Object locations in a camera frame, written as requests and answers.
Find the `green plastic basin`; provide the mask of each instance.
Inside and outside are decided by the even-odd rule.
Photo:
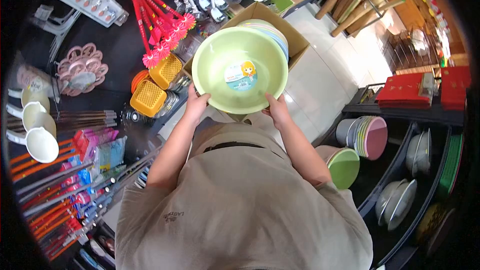
[[[268,106],[265,92],[278,98],[289,68],[280,46],[266,34],[245,27],[219,30],[200,45],[191,75],[208,103],[231,114],[245,115]]]

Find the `label sticker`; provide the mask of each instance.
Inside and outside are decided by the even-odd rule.
[[[257,83],[257,71],[251,61],[233,64],[225,69],[226,84],[235,91],[248,91]]]

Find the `white plastic ladle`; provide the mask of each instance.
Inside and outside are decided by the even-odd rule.
[[[25,145],[32,158],[40,163],[51,163],[59,155],[57,126],[52,116],[46,112],[39,112],[36,115],[35,122],[26,134],[7,129],[7,138],[9,141]]]

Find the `orange plastic basket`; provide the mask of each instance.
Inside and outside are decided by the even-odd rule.
[[[130,99],[130,105],[139,113],[153,117],[160,111],[167,94],[149,80],[141,81]]]
[[[149,70],[150,77],[163,90],[170,86],[170,82],[182,69],[182,62],[174,54],[170,54],[165,60],[160,61]]]

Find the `display shelf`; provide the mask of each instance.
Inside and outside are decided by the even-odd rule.
[[[362,114],[345,114],[345,118],[356,118]],[[407,140],[411,139],[412,125],[410,122],[401,119],[386,119],[389,132],[389,141],[379,159],[369,160],[360,158],[360,170],[355,182],[349,188],[352,192],[353,202],[360,215],[363,217],[375,206],[376,199],[383,188],[384,181],[393,171],[395,161],[403,154],[403,159],[407,153]],[[331,128],[329,134],[321,141],[320,145],[330,145],[342,147],[336,138],[336,129]]]
[[[431,129],[432,136],[432,163],[429,175],[419,175],[417,179],[417,192],[410,212],[402,223],[393,231],[387,231],[386,226],[378,226],[378,219],[375,214],[375,208],[371,208],[365,217],[372,241],[373,241],[373,265],[380,267],[389,261],[395,253],[402,248],[411,234],[415,231],[425,214],[430,201],[435,195],[435,190],[441,176],[441,169],[447,156],[448,143],[451,135],[451,127],[442,124],[420,123],[416,129],[419,133],[421,129]],[[410,172],[405,166],[403,159],[401,166],[393,171],[385,180],[385,184],[401,180],[403,178],[412,179]]]
[[[401,108],[380,108],[375,102],[361,103],[361,100],[369,89],[382,87],[384,84],[373,84],[359,88],[357,93],[349,104],[345,105],[342,112],[357,112],[365,115],[376,115],[387,117],[395,117],[418,122],[435,122],[445,123],[453,126],[463,126],[463,111],[445,111],[440,104],[440,96],[432,99],[431,108],[429,109],[401,109]]]

